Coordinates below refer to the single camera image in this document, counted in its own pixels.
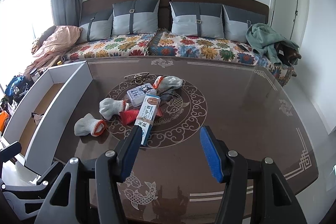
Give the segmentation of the white glove orange cuff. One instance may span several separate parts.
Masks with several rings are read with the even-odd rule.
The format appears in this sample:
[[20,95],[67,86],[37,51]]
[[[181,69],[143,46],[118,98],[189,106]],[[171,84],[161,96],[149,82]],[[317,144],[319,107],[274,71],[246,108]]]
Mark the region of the white glove orange cuff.
[[92,114],[88,113],[83,118],[80,118],[74,125],[74,134],[76,136],[93,137],[100,136],[106,128],[106,123],[102,119],[96,119]]

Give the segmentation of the red packet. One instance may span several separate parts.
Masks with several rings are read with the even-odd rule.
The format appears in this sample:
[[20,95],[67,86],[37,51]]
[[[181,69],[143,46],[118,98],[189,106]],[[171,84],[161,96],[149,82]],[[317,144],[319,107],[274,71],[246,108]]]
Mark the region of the red packet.
[[135,121],[142,121],[149,123],[150,125],[153,124],[153,120],[147,118],[138,118],[139,110],[138,109],[131,109],[120,112],[121,122],[124,126],[131,124]]

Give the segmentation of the white blue toothpaste box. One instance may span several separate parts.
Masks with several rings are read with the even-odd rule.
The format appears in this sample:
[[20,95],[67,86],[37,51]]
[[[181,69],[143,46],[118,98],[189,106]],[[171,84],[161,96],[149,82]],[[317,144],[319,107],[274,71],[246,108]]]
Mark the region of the white blue toothpaste box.
[[159,96],[151,94],[146,94],[143,100],[138,116],[134,123],[135,126],[139,126],[142,130],[142,146],[146,146],[147,140],[149,139],[151,128],[153,127],[160,102],[161,99]]

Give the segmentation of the clear plastic case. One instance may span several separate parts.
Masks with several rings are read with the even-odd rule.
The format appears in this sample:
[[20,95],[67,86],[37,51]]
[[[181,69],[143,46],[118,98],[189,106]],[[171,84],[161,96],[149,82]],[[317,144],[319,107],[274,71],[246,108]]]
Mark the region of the clear plastic case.
[[137,107],[142,104],[146,94],[157,95],[157,90],[150,83],[137,86],[127,91],[127,97],[133,107]]

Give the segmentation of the black eyeglasses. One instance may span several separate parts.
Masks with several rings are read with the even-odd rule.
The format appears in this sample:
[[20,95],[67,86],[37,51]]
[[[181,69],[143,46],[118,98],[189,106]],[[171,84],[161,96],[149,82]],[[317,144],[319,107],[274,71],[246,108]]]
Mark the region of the black eyeglasses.
[[165,92],[160,93],[158,96],[160,98],[159,105],[161,106],[167,102],[170,102],[172,99],[174,99],[177,96],[177,93],[174,90],[169,89]]

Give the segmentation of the gold hair claw clip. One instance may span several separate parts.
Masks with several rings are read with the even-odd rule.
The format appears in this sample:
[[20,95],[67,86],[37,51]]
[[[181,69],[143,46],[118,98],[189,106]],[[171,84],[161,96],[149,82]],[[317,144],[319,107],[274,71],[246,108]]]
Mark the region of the gold hair claw clip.
[[149,72],[139,72],[124,77],[125,80],[141,85],[149,76]]

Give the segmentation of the white cardboard box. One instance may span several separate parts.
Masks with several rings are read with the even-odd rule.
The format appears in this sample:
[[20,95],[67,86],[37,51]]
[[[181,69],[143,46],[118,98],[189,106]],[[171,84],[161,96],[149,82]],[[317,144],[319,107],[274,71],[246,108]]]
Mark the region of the white cardboard box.
[[93,77],[86,61],[47,69],[15,109],[1,142],[9,145],[19,141],[31,118],[31,113],[42,102],[47,92],[60,84],[59,91],[42,112],[43,117],[28,143],[25,155],[17,156],[18,161],[26,168],[39,175],[43,174],[52,165],[63,131],[92,81]]

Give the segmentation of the orange bag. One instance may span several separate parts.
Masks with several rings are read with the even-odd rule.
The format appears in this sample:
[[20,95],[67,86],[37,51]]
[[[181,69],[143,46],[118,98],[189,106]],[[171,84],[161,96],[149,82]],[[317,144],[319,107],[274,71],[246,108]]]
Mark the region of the orange bag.
[[0,132],[3,133],[6,127],[7,120],[10,118],[9,114],[2,110],[0,113]]

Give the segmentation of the blue cloth pile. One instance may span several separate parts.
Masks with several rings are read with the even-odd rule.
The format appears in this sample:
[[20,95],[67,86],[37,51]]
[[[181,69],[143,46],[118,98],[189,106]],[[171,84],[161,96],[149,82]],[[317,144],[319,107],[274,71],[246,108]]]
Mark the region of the blue cloth pile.
[[30,88],[30,82],[25,76],[14,76],[9,84],[6,86],[5,95],[8,98],[15,96],[21,96],[24,92]]

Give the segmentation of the green garment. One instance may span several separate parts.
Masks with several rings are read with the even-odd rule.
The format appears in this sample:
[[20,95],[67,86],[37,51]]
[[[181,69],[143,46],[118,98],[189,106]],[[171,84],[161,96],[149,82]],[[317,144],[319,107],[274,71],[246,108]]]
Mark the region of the green garment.
[[298,51],[299,45],[273,30],[264,23],[252,24],[246,32],[246,40],[252,47],[252,51],[260,56],[266,56],[271,63],[281,64],[278,58],[276,46],[286,46],[291,50]]

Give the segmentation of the floral sofa cover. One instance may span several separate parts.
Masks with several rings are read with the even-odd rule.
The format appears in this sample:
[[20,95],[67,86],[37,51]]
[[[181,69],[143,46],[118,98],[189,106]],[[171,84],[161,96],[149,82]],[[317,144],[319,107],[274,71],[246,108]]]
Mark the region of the floral sofa cover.
[[157,34],[118,35],[76,44],[64,54],[62,60],[122,56],[190,57],[265,67],[281,86],[285,86],[294,76],[294,68],[272,64],[266,57],[253,53],[248,44],[226,39],[178,36],[167,30],[159,30]]

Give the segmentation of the grey cushion far left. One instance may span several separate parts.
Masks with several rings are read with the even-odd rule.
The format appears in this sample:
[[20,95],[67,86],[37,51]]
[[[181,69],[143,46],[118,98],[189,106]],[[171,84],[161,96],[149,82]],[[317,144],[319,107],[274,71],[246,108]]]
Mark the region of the grey cushion far left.
[[77,43],[108,39],[112,35],[113,9],[106,9],[81,17],[81,35]]

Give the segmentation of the grey cushion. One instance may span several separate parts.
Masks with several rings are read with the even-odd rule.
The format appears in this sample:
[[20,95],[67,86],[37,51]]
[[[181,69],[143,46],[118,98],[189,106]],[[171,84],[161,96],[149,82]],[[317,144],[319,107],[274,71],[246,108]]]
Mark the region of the grey cushion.
[[113,9],[106,9],[81,17],[81,35],[77,43],[108,39],[112,35]]
[[221,4],[170,2],[170,7],[173,34],[224,39],[223,6]]
[[248,28],[256,23],[266,23],[266,16],[252,11],[223,5],[224,37],[227,40],[247,43]]
[[113,4],[112,35],[155,34],[160,0],[133,0]]

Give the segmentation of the grey cushion far right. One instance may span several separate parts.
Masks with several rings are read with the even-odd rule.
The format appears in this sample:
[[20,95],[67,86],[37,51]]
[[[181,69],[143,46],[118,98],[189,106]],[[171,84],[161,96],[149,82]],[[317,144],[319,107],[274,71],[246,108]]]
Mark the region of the grey cushion far right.
[[266,16],[252,11],[223,5],[224,37],[227,40],[247,43],[248,28],[256,23],[266,23]]

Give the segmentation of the grey cushion centre right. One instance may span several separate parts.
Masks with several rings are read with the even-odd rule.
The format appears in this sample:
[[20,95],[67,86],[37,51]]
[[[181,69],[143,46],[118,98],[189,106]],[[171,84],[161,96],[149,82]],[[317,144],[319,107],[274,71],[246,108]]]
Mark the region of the grey cushion centre right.
[[170,2],[170,7],[173,34],[224,39],[223,6],[221,4]]

